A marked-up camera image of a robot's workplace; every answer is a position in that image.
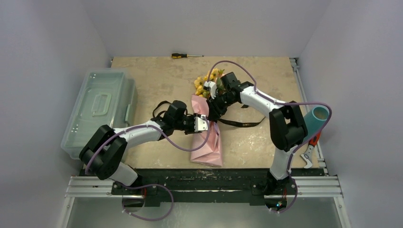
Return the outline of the flower bouquet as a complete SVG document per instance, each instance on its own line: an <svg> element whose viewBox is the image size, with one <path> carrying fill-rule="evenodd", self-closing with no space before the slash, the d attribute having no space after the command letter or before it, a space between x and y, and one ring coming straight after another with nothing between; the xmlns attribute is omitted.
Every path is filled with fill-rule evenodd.
<svg viewBox="0 0 403 228"><path fill-rule="evenodd" d="M225 91L224 85L221 81L221 77L224 75L224 71L225 69L218 69L218 68L214 68L212 70L211 73L208 73L206 76L204 77L197 77L197 79L194 81L194 85L195 85L195 95L196 96L200 96L200 97L204 97L206 99L208 99L211 94L210 94L210 90L205 88L205 84L207 82L207 79L209 77L209 83L216 83L216 94L220 95Z"/></svg>

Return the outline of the pink wrapping paper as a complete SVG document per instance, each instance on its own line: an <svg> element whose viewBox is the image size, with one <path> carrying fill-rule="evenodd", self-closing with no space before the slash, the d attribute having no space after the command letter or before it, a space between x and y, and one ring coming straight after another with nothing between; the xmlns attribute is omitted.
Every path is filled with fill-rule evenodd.
<svg viewBox="0 0 403 228"><path fill-rule="evenodd" d="M192 95L191 98L192 109L197 114L208 115L209 108L207 99L201 96ZM194 134L192 139L192 147L196 148L201 145L206 138L207 142L199 150L193 151L190 154L190 161L207 166L221 167L222 161L222 142L221 133L216 122L210 122L210 132L207 131Z"/></svg>

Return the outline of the black printed ribbon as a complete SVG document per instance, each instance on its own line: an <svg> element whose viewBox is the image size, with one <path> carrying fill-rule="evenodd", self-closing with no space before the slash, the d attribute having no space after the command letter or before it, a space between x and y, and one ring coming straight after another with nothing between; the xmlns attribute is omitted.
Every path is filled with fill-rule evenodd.
<svg viewBox="0 0 403 228"><path fill-rule="evenodd" d="M154 110L153 110L153 112L152 112L153 117L156 117L155 112L156 112L162 105L165 105L165 104L169 104L169 105L170 105L171 103L168 102L168 101L162 101L162 102L160 102L160 103L154 108ZM238 128L249 128L249 127L258 126L259 124L262 123L262 121L263 121L265 118L266 118L266 117L263 117L263 119L260 120L259 122L247 122L247 123L242 123L242 122L237 122L237 121L231 121L231 120L225 120L225 119L218 119L218 121L220 121L220 122L223 123L223 124L230 125L230 126L235 126L235 127L238 127Z"/></svg>

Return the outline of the clear plastic storage box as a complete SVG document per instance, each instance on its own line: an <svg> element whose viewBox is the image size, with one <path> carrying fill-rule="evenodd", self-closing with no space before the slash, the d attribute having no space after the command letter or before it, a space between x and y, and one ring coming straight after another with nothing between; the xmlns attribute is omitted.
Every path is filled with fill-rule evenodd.
<svg viewBox="0 0 403 228"><path fill-rule="evenodd" d="M87 71L66 127L61 148L77 160L83 147L102 125L125 128L134 124L135 80L125 68Z"/></svg>

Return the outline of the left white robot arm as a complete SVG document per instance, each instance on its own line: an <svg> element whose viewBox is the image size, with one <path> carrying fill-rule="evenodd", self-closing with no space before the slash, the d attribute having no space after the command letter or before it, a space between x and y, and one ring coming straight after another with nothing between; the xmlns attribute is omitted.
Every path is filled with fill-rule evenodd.
<svg viewBox="0 0 403 228"><path fill-rule="evenodd" d="M175 130L191 134L208 129L205 116L189 114L184 102L162 101L159 106L162 105L168 105L167 110L153 113L153 117L146 123L115 129L109 125L100 126L79 155L86 165L85 174L93 174L100 180L120 182L129 194L137 194L142 182L138 179L139 174L123 163L127 150L143 143L162 140Z"/></svg>

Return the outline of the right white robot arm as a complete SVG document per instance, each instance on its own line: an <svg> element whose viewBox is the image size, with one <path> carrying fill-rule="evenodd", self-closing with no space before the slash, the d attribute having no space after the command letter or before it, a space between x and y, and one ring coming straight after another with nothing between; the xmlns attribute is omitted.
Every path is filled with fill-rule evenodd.
<svg viewBox="0 0 403 228"><path fill-rule="evenodd" d="M301 145L308 135L302 112L296 102L275 101L260 92L251 82L240 82L233 72L221 77L223 92L218 92L215 82L206 81L204 89L209 91L208 119L218 121L230 105L240 103L259 111L269 120L270 138L275 146L273 164L269 170L272 177L267 180L267 188L279 193L285 188L285 178L289 176L290 157L293 149Z"/></svg>

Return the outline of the teal vase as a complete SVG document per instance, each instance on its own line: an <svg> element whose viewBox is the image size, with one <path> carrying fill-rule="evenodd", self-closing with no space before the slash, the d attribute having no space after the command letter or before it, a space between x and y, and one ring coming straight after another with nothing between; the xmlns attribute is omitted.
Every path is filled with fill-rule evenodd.
<svg viewBox="0 0 403 228"><path fill-rule="evenodd" d="M327 107L316 106L304 116L307 127L307 136L304 138L304 142L309 141L313 136L318 134L319 130L328 120L329 115L330 112Z"/></svg>

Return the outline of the yellow black screwdriver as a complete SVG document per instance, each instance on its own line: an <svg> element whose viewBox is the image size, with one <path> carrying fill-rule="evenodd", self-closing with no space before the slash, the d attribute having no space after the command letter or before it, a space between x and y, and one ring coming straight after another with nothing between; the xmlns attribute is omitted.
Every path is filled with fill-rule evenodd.
<svg viewBox="0 0 403 228"><path fill-rule="evenodd" d="M172 53L171 58L180 59L180 58L189 58L189 57L204 57L204 55L189 55L183 53Z"/></svg>

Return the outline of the black aluminium base frame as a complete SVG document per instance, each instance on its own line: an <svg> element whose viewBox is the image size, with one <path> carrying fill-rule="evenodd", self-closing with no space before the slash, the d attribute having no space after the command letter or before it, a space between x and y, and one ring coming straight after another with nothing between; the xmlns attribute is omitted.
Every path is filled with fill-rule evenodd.
<svg viewBox="0 0 403 228"><path fill-rule="evenodd" d="M95 176L73 176L66 196L121 198L147 207L163 202L248 203L284 209L297 198L342 196L339 180L322 169L294 169L292 179L275 184L268 169L141 169L134 189Z"/></svg>

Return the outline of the orange handled cutter tool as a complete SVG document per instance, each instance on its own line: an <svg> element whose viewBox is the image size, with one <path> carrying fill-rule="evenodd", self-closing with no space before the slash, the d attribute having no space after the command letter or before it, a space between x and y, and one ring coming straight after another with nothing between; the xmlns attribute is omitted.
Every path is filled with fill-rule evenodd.
<svg viewBox="0 0 403 228"><path fill-rule="evenodd" d="M304 161L305 161L305 166L303 167L304 169L310 169L313 165L312 163L312 154L314 151L314 148L316 147L318 140L320 138L321 132L316 134L309 142L308 142L308 147L305 150L305 152L300 156Z"/></svg>

